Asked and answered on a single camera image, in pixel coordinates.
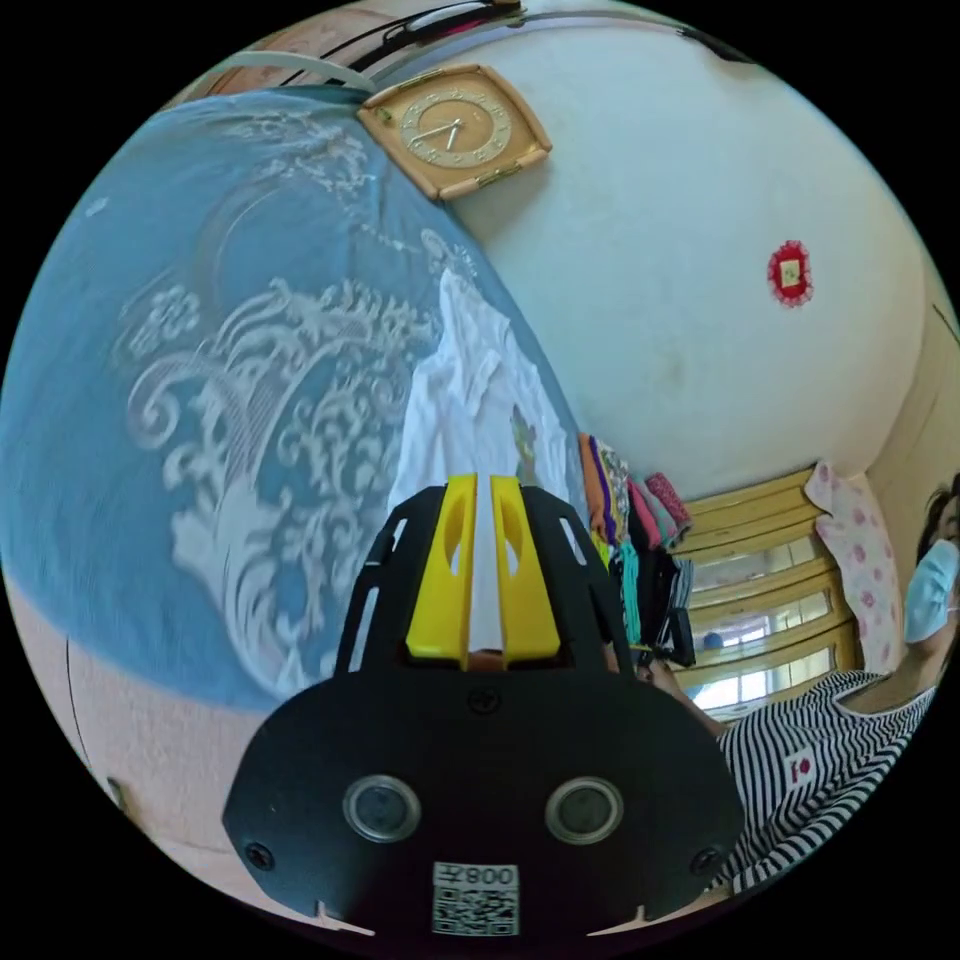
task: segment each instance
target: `clock face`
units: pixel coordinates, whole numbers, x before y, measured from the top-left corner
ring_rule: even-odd
[[[424,94],[400,121],[406,148],[425,163],[468,169],[498,157],[510,142],[507,108],[489,93],[449,87]]]

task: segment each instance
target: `black and white striped shirt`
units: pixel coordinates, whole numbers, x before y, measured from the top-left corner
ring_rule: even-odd
[[[793,700],[748,714],[718,739],[746,826],[714,886],[729,883],[738,894],[793,867],[846,824],[887,775],[933,690],[874,715],[837,703],[878,679],[831,674]]]

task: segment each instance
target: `clock hand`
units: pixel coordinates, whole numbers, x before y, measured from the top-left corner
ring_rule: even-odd
[[[411,137],[410,143],[418,143],[421,140],[426,140],[427,137],[435,137],[438,133],[446,133],[451,127],[454,126],[456,126],[456,121],[453,123],[445,123],[442,127],[437,127],[435,130],[427,130],[426,133],[421,133],[415,137]]]
[[[454,120],[453,129],[450,131],[450,139],[447,140],[447,150],[453,149],[453,141],[457,139],[457,134],[460,132],[460,127],[462,126],[459,120]]]

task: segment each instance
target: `qr code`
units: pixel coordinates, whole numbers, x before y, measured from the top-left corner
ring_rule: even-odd
[[[510,937],[520,932],[516,889],[434,887],[433,932],[460,937]]]

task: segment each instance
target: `face mask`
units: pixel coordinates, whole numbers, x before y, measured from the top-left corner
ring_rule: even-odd
[[[950,613],[950,594],[960,573],[960,549],[949,540],[938,540],[920,561],[907,587],[904,640],[920,643],[941,630]]]

